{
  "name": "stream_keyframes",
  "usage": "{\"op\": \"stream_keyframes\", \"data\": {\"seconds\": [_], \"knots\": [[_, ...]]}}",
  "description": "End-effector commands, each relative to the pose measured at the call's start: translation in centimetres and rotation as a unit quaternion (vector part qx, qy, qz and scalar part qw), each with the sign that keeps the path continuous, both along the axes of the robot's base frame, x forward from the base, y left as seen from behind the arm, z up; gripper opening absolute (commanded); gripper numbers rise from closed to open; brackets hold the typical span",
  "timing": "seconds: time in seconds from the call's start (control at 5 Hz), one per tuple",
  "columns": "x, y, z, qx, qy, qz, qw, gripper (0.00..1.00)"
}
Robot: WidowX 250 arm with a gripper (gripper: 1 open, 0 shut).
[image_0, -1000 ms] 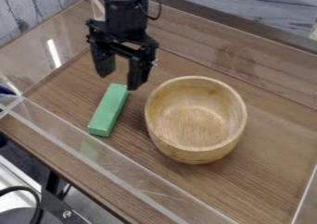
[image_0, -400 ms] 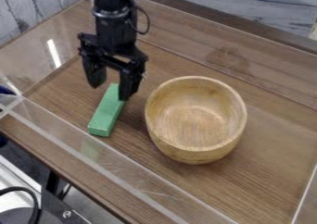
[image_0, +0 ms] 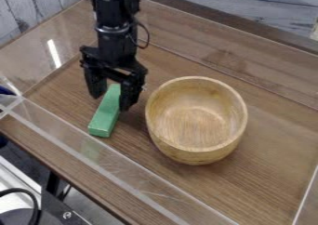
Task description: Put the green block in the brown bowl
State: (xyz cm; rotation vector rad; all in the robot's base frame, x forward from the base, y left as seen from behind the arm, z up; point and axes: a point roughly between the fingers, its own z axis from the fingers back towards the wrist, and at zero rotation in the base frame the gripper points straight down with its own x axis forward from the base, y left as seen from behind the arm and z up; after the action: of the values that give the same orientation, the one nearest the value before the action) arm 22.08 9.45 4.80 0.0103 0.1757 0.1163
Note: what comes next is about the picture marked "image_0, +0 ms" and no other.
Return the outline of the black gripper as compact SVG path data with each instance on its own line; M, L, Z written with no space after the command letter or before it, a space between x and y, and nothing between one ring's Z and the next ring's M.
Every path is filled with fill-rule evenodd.
M97 99L106 91L106 79L120 84L118 109L125 112L138 100L146 68L137 62L137 27L96 27L97 45L81 46L80 67L89 95Z

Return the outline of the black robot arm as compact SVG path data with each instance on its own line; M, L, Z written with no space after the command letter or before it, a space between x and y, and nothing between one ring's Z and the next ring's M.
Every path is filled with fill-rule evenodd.
M136 59L137 27L134 17L140 0L90 0L96 18L97 46L81 46L80 67L89 95L97 99L106 92L106 80L120 85L118 109L126 111L138 100L148 69Z

